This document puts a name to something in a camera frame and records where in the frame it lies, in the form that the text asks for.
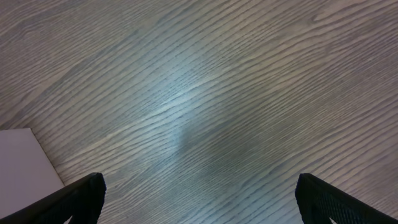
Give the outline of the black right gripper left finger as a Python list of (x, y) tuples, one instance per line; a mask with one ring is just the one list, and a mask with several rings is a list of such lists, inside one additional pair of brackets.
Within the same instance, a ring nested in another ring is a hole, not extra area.
[(94, 172), (2, 218), (1, 224), (97, 224), (105, 194), (103, 175)]

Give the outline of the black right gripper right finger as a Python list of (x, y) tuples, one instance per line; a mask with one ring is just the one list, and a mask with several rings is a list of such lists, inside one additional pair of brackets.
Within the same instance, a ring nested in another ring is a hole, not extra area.
[(295, 198), (306, 224), (397, 224), (395, 218), (309, 173), (299, 175)]

